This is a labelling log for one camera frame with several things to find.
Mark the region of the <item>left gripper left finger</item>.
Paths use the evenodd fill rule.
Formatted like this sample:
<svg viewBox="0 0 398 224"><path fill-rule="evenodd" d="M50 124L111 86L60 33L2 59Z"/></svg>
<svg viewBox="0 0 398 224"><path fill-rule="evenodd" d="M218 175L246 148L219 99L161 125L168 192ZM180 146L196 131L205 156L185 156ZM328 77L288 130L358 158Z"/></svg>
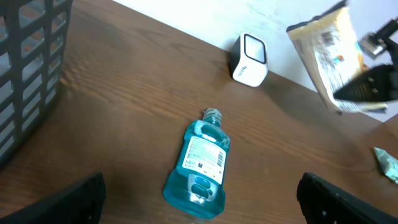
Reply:
<svg viewBox="0 0 398 224"><path fill-rule="evenodd" d="M1 224L97 224L105 198L103 174L95 172L56 194L2 217Z"/></svg>

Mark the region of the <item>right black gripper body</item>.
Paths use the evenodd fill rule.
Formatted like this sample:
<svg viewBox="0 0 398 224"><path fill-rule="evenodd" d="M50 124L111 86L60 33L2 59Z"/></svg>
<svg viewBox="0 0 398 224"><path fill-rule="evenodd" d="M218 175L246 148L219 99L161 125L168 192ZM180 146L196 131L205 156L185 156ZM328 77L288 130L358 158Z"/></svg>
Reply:
<svg viewBox="0 0 398 224"><path fill-rule="evenodd" d="M386 46L392 63L397 65L397 42L392 40L392 36L397 32L397 17L391 19L376 32L376 39L380 44Z"/></svg>

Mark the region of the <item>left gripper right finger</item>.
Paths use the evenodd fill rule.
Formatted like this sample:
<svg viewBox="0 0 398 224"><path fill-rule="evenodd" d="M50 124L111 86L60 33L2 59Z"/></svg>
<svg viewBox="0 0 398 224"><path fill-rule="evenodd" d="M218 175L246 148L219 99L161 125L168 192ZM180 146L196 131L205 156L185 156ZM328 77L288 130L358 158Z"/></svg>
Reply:
<svg viewBox="0 0 398 224"><path fill-rule="evenodd" d="M397 218L306 172L297 186L297 201L307 223L397 224Z"/></svg>

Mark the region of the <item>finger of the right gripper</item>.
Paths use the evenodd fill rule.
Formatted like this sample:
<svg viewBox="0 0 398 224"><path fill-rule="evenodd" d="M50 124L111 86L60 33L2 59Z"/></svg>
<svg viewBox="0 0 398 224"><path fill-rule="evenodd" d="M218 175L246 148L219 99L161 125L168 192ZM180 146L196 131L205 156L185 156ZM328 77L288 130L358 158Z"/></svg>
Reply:
<svg viewBox="0 0 398 224"><path fill-rule="evenodd" d="M337 100L360 103L384 103L397 100L397 70L393 65L379 65L366 70L337 90Z"/></svg>

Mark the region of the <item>yellow chips bag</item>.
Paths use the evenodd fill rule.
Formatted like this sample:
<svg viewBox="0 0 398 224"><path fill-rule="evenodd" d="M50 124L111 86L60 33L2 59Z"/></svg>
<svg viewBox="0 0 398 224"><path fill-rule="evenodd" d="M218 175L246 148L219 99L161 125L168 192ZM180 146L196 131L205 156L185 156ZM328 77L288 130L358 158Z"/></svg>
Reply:
<svg viewBox="0 0 398 224"><path fill-rule="evenodd" d="M387 110L385 103L355 103L333 96L365 71L347 1L336 3L309 21L288 26L286 33L329 110L340 113L383 113Z"/></svg>

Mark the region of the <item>pale green wet wipes pack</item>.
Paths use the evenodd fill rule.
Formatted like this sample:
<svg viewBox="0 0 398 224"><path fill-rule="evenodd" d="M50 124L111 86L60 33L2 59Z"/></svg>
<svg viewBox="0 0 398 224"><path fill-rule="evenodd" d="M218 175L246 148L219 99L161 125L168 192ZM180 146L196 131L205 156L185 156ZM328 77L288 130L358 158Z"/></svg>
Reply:
<svg viewBox="0 0 398 224"><path fill-rule="evenodd" d="M393 183L397 184L397 159L378 147L374 148L374 153L382 173Z"/></svg>

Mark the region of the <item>teal mouthwash bottle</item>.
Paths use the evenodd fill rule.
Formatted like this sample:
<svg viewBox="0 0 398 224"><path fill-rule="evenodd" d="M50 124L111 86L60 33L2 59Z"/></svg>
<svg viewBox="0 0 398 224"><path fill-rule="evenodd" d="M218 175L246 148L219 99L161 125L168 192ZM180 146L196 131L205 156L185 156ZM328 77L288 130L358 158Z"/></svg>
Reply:
<svg viewBox="0 0 398 224"><path fill-rule="evenodd" d="M221 111L208 108L187 127L177 165L163 189L169 204L199 218L212 219L224 211L230 138L221 122Z"/></svg>

